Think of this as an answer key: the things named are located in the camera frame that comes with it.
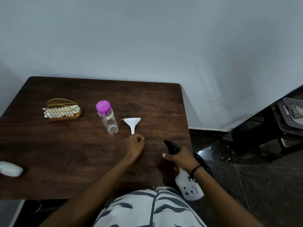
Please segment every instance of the gold wire basket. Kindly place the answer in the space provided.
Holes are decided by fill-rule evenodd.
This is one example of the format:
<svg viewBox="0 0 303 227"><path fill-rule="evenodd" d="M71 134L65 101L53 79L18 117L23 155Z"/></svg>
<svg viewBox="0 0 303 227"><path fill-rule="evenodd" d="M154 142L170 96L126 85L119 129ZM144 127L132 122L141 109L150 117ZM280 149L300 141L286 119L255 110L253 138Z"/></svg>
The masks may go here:
<svg viewBox="0 0 303 227"><path fill-rule="evenodd" d="M82 108L68 99L51 99L43 109L44 117L51 121L77 119L82 114Z"/></svg>

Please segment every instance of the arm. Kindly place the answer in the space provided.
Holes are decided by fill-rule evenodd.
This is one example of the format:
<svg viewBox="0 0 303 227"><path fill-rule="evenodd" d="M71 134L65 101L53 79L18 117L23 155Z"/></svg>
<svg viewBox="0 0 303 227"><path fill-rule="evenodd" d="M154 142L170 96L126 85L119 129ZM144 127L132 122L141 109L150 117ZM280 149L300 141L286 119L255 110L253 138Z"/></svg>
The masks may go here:
<svg viewBox="0 0 303 227"><path fill-rule="evenodd" d="M130 135L125 140L125 147L126 155L117 165L62 205L40 227L82 227L92 225L113 187L122 178L127 168L141 154L144 147L144 137L139 134Z"/></svg>
<svg viewBox="0 0 303 227"><path fill-rule="evenodd" d="M188 175L199 165L193 154L182 147L178 154L163 153L163 158L175 162ZM263 227L243 206L234 200L226 191L204 170L198 168L194 178L201 187L206 198L210 201L214 210L218 213L222 224L232 227Z"/></svg>

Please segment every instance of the forearm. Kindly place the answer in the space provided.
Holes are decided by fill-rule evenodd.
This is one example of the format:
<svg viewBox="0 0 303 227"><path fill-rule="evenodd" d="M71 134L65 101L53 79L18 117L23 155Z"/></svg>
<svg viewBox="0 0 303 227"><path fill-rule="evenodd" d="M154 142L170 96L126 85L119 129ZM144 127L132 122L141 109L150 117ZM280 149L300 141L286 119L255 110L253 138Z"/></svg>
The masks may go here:
<svg viewBox="0 0 303 227"><path fill-rule="evenodd" d="M40 227L87 226L89 221L96 218L113 187L119 182L133 161L134 159L131 157L124 157L103 176L67 201L49 216Z"/></svg>
<svg viewBox="0 0 303 227"><path fill-rule="evenodd" d="M224 226L264 226L233 199L202 167L195 171L194 178L214 210L220 216Z"/></svg>

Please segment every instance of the hand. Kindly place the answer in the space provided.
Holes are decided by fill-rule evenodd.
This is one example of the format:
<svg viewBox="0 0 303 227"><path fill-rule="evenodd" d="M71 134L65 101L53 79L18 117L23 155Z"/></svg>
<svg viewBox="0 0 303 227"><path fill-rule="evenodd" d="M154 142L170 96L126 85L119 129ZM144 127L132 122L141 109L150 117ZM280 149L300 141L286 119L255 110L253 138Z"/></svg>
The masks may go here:
<svg viewBox="0 0 303 227"><path fill-rule="evenodd" d="M144 147L144 137L139 134L130 135L125 139L126 157L133 162L142 153Z"/></svg>
<svg viewBox="0 0 303 227"><path fill-rule="evenodd" d="M199 165L194 155L185 146L180 149L178 154L171 155L163 153L162 157L168 161L174 162L178 167L185 170L188 174L190 174L191 171Z"/></svg>

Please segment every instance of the wood grain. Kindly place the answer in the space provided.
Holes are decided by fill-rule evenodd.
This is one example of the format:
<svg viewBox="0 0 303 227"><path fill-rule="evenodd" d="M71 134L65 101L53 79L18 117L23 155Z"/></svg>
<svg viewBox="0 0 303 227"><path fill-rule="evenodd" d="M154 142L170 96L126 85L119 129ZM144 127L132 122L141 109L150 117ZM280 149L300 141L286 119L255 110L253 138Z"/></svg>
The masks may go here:
<svg viewBox="0 0 303 227"><path fill-rule="evenodd" d="M53 98L78 103L81 118L44 118L42 108ZM115 135L108 134L95 109L103 99L112 105ZM130 190L172 185L175 173L161 157L167 152L163 141L191 149L179 84L30 77L0 119L0 160L25 169L18 178L0 176L0 199L71 198L123 157L130 128L120 120L128 117L141 117L136 133L146 143L122 185Z"/></svg>

